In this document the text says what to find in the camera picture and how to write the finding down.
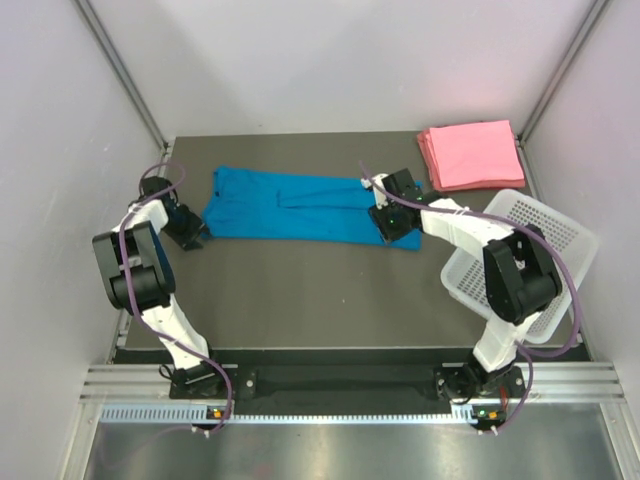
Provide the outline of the blue t shirt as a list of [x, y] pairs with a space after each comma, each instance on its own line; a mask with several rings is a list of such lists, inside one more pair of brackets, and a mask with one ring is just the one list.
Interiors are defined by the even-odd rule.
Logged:
[[305, 240], [385, 247], [358, 178], [222, 166], [202, 218], [216, 238]]

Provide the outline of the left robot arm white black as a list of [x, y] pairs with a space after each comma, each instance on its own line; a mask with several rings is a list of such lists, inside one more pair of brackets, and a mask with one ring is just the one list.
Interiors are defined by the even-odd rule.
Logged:
[[138, 312], [169, 351], [173, 366], [162, 365], [159, 373], [171, 382], [172, 398], [220, 398], [227, 374], [211, 363], [207, 340], [178, 304], [175, 276], [160, 239], [166, 233], [182, 250], [193, 251], [211, 232], [180, 202], [168, 179], [144, 178], [139, 189], [120, 224], [92, 239], [106, 295], [116, 309]]

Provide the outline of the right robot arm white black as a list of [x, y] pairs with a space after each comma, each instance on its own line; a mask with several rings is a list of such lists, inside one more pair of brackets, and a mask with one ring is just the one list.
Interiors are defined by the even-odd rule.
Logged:
[[491, 220], [437, 192], [425, 193], [409, 170], [363, 178], [374, 195], [369, 216], [389, 244], [419, 231], [474, 257], [483, 267], [491, 309], [484, 332], [462, 367], [462, 395], [487, 396], [511, 369], [531, 324], [562, 293], [555, 262], [540, 229]]

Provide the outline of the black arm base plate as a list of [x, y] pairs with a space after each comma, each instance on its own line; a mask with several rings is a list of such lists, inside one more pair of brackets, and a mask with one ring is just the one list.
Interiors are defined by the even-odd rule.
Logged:
[[508, 400], [525, 391], [522, 355], [496, 387], [473, 397], [459, 386], [468, 348], [225, 350], [226, 393], [236, 415], [365, 416], [447, 413], [456, 403]]

